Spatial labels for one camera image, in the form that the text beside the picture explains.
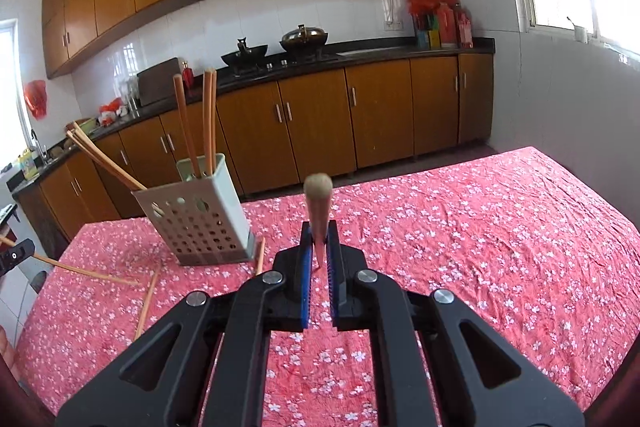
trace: wooden chopstick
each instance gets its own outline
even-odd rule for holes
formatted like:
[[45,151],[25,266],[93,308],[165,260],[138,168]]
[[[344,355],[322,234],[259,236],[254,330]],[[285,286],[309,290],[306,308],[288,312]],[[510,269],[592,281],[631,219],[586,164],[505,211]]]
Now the wooden chopstick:
[[218,72],[216,70],[208,70],[211,74],[211,158],[213,163],[213,172],[216,171],[216,90],[218,89]]
[[104,152],[98,149],[94,142],[84,133],[80,126],[74,122],[75,134],[70,136],[71,140],[74,140],[78,147],[87,149],[91,152],[92,159],[98,158],[98,163],[104,167],[104,169],[124,183],[130,190],[146,190],[145,185],[140,183],[137,179],[131,176],[127,171],[123,170],[117,165],[111,158],[109,158]]
[[142,335],[142,330],[145,327],[146,315],[149,312],[149,306],[151,305],[151,297],[154,296],[154,289],[156,288],[156,282],[158,281],[158,276],[160,275],[161,266],[158,266],[154,272],[153,277],[151,277],[151,284],[149,285],[149,289],[146,291],[145,301],[142,304],[142,311],[140,312],[140,318],[138,319],[138,327],[136,328],[136,333],[133,337],[133,340],[138,340],[140,335]]
[[[9,239],[7,237],[3,237],[1,235],[0,235],[0,243],[4,243],[8,247],[15,247],[15,243],[11,239]],[[63,270],[68,270],[69,272],[75,272],[75,273],[79,273],[81,275],[86,275],[88,277],[94,277],[94,279],[103,279],[103,280],[111,281],[111,282],[129,284],[130,286],[138,286],[138,285],[140,285],[140,283],[138,283],[136,281],[130,281],[130,280],[127,280],[127,279],[120,279],[119,277],[112,277],[111,275],[106,275],[104,273],[93,272],[93,271],[85,270],[84,268],[76,268],[75,266],[69,266],[68,264],[59,263],[58,261],[56,261],[54,259],[50,259],[49,257],[46,257],[44,255],[40,255],[38,253],[34,253],[33,257],[35,259],[38,259],[39,261],[43,261],[43,263],[47,263],[47,264],[50,264],[52,266],[56,266],[58,268],[62,268]]]
[[180,124],[182,126],[182,133],[184,134],[184,141],[187,143],[187,152],[189,153],[191,166],[193,167],[193,172],[196,175],[196,178],[202,178],[202,172],[200,172],[200,165],[198,163],[198,156],[196,155],[196,148],[193,145],[193,137],[191,137],[191,129],[189,128],[187,100],[184,97],[184,86],[182,85],[182,76],[180,74],[174,74],[174,89],[175,98],[178,101]]
[[211,156],[211,71],[204,72],[204,83],[202,86],[202,102],[203,102],[203,118],[204,126],[204,157],[205,157],[205,175],[213,175],[213,161]]
[[260,275],[262,273],[262,265],[264,264],[264,247],[267,244],[267,240],[262,238],[260,241],[260,250],[258,250],[258,258],[255,264],[255,273],[254,275]]

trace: red plastic bag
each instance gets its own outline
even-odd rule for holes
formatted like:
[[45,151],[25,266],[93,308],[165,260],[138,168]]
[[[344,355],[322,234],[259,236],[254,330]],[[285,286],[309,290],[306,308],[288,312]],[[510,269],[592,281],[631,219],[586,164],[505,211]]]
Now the red plastic bag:
[[32,80],[24,86],[24,101],[36,120],[42,120],[47,116],[47,86],[45,81]]

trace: chopstick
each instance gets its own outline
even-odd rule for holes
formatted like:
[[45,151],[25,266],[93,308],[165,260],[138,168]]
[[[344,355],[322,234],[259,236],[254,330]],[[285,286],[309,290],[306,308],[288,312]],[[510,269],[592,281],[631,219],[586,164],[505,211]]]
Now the chopstick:
[[260,241],[260,250],[258,250],[258,261],[255,264],[255,274],[260,275],[262,273],[262,265],[264,264],[264,247],[267,244],[267,240],[263,237]]
[[119,179],[129,190],[146,190],[145,185],[131,176],[127,171],[123,170],[104,152],[98,149],[89,139],[77,123],[74,123],[75,134],[68,132],[66,135],[78,145],[80,150],[85,152],[98,165],[103,167],[109,174]]
[[191,166],[193,167],[193,172],[196,175],[196,178],[202,178],[202,172],[200,172],[200,165],[198,163],[198,156],[196,155],[196,148],[193,145],[193,137],[191,137],[191,130],[189,128],[187,101],[184,97],[184,86],[182,85],[182,76],[180,74],[174,74],[174,89],[175,98],[178,101],[180,124],[182,126],[182,133],[184,134],[184,141],[187,143],[187,152],[189,153]]
[[211,155],[211,71],[204,72],[204,84],[202,87],[202,123],[204,126],[204,157],[205,157],[205,175],[213,175],[213,156]]
[[136,333],[133,337],[133,340],[138,340],[140,335],[142,335],[142,330],[145,327],[146,315],[149,312],[149,306],[151,305],[151,297],[154,296],[154,289],[156,288],[156,282],[158,281],[158,275],[160,275],[161,266],[158,266],[154,272],[153,277],[151,277],[151,284],[149,285],[149,289],[146,291],[145,301],[142,304],[142,311],[140,312],[140,318],[138,319],[138,327],[136,328]]
[[[0,243],[4,243],[8,247],[15,247],[15,243],[7,238],[0,235]],[[52,266],[56,266],[58,268],[62,268],[63,270],[68,270],[69,272],[79,273],[81,275],[86,275],[88,277],[94,277],[94,279],[103,279],[111,282],[119,282],[122,284],[128,284],[130,286],[138,286],[140,283],[136,281],[129,281],[127,279],[120,279],[119,277],[112,277],[111,275],[106,275],[104,273],[93,272],[89,270],[85,270],[84,268],[76,268],[75,266],[69,266],[68,264],[59,263],[54,259],[50,259],[49,257],[40,255],[38,253],[34,253],[33,257],[38,259],[39,261],[43,261],[43,263],[50,264]]]

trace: faucet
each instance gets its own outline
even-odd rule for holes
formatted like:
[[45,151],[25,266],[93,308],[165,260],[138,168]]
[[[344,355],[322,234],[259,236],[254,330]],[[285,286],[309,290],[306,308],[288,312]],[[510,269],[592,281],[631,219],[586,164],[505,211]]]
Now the faucet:
[[47,161],[49,160],[49,156],[47,155],[47,150],[42,148],[42,145],[40,145],[40,142],[38,140],[38,136],[36,135],[36,132],[33,129],[31,129],[31,138],[33,138],[33,140],[36,142],[36,146],[38,147],[38,154],[42,159],[42,163],[46,165]]

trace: white tile wall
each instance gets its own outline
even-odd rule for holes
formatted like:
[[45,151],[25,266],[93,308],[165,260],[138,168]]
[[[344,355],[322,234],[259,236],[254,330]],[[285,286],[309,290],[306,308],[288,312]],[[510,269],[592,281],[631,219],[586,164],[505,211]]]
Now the white tile wall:
[[[98,106],[114,98],[114,68],[122,74],[144,70],[180,57],[194,73],[224,67],[221,55],[236,49],[236,39],[249,46],[268,44],[268,54],[281,52],[280,38],[298,24],[320,26],[329,42],[412,35],[406,0],[394,0],[402,32],[385,32],[389,0],[204,0],[162,17],[116,42],[73,73],[73,85],[83,116],[95,116]],[[137,68],[127,71],[123,49],[129,46]]]
[[18,21],[18,58],[22,84],[46,80],[47,116],[31,126],[43,145],[51,147],[65,137],[64,126],[80,118],[74,84],[70,75],[47,80],[42,47],[42,0],[0,0],[0,22]]

